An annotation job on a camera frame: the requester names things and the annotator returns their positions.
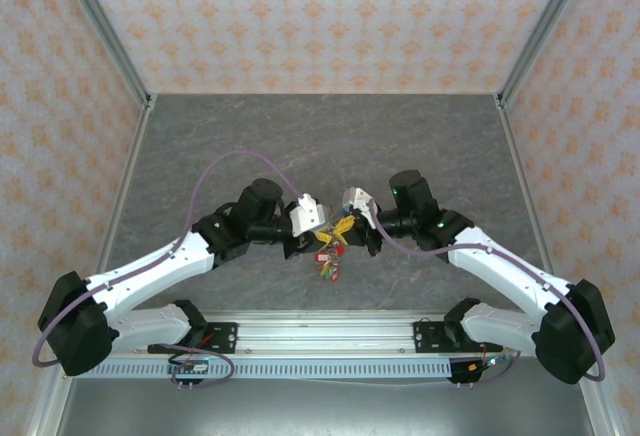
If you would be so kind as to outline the aluminium table side rail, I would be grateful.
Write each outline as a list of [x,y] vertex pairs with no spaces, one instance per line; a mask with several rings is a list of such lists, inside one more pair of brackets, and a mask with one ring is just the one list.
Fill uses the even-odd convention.
[[[158,94],[151,94],[143,104],[131,145],[127,154],[125,169],[121,176],[117,197],[112,210],[108,229],[99,255],[97,270],[104,270],[112,254],[117,228],[121,219],[127,193],[133,177],[137,158],[142,147],[146,128]],[[37,403],[26,431],[26,436],[55,436],[60,426],[64,407],[72,380],[60,366],[45,370],[45,378]]]
[[[555,273],[551,254],[536,211],[531,188],[525,174],[525,168],[517,148],[514,132],[506,112],[506,107],[498,94],[494,94],[493,98],[504,130],[505,138],[509,146],[510,155],[514,163],[519,185],[521,187],[525,206],[536,240],[536,245],[541,256],[542,267],[549,273]],[[608,380],[597,383],[587,379],[582,379],[579,383],[579,387],[585,402],[585,407],[594,436],[623,436],[614,413],[611,410],[609,401],[605,397],[605,384],[607,382]]]

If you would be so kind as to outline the grey metal sheet panel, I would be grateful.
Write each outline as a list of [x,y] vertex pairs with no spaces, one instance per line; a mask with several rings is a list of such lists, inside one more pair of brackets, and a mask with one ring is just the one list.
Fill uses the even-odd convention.
[[56,436],[594,436],[581,391],[533,370],[473,389],[236,380],[73,383]]

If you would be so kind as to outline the aluminium frame post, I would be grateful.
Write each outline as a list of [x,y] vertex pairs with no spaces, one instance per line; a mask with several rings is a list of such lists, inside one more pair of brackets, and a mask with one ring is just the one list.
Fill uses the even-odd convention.
[[151,93],[146,89],[104,6],[100,0],[79,0],[79,2],[135,100],[142,107],[148,107],[152,98]]
[[541,15],[537,19],[531,34],[526,40],[516,61],[510,70],[500,91],[495,94],[496,106],[505,110],[509,100],[513,98],[517,89],[527,76],[544,43],[555,28],[555,25],[570,0],[548,0]]

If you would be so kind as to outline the bunch of tagged keys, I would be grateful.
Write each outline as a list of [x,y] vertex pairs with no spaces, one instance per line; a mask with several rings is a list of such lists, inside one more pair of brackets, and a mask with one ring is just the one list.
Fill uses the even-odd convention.
[[328,227],[315,233],[316,239],[321,243],[318,253],[326,254],[328,259],[339,257],[344,252],[344,238],[333,227]]

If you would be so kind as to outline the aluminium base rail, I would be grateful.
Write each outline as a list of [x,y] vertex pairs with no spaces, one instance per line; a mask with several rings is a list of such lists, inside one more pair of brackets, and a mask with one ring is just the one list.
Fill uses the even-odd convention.
[[238,324],[237,357],[306,359],[413,356],[413,324],[443,319],[417,310],[207,311],[204,317]]

